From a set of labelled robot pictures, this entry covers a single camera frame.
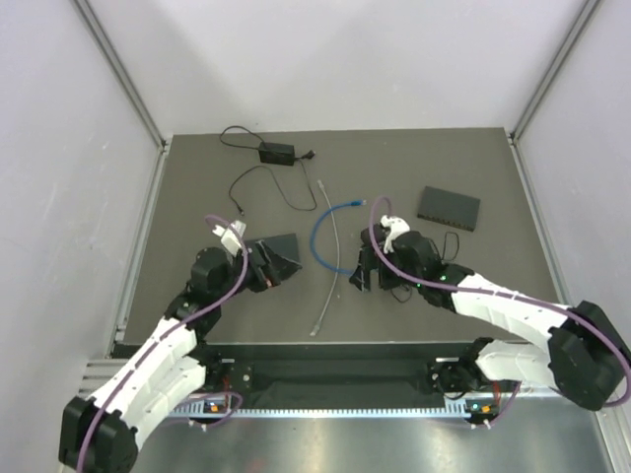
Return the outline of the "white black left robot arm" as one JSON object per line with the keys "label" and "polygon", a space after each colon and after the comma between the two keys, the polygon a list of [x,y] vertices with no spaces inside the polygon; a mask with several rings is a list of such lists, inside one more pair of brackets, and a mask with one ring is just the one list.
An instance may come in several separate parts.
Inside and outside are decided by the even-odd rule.
{"label": "white black left robot arm", "polygon": [[75,396],[62,413],[58,459],[77,472],[128,472],[155,429],[199,390],[223,381],[222,365],[199,348],[229,298],[261,293],[290,279],[302,265],[252,240],[233,253],[201,249],[184,289],[122,368],[87,397]]}

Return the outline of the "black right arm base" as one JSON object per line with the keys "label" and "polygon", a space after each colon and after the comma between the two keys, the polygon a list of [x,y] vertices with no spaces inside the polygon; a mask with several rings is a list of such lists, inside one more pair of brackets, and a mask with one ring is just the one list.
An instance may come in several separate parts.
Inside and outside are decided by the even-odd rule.
{"label": "black right arm base", "polygon": [[428,365],[428,371],[432,384],[445,393],[490,392],[495,383],[504,393],[517,386],[515,381],[491,380],[474,362],[433,362]]}

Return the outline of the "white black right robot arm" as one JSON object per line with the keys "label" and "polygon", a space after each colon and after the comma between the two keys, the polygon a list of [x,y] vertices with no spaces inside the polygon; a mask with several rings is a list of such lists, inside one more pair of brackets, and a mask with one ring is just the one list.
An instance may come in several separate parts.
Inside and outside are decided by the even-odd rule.
{"label": "white black right robot arm", "polygon": [[407,286],[432,306],[518,337],[516,343],[492,337],[471,342],[449,365],[458,390],[480,390],[493,381],[529,382],[598,411],[611,405],[618,385],[630,377],[630,350],[599,305],[547,303],[498,286],[445,261],[429,238],[401,220],[362,230],[350,281],[368,292],[373,273],[384,291]]}

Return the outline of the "black network switch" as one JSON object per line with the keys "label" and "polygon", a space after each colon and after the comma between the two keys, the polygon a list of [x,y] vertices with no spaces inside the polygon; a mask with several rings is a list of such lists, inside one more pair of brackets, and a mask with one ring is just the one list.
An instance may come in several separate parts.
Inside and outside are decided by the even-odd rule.
{"label": "black network switch", "polygon": [[264,242],[272,251],[285,259],[296,263],[301,262],[298,237],[295,233],[255,237],[247,239],[245,244],[253,246],[258,241]]}
{"label": "black network switch", "polygon": [[474,232],[477,227],[479,209],[479,198],[426,186],[420,195],[417,217]]}

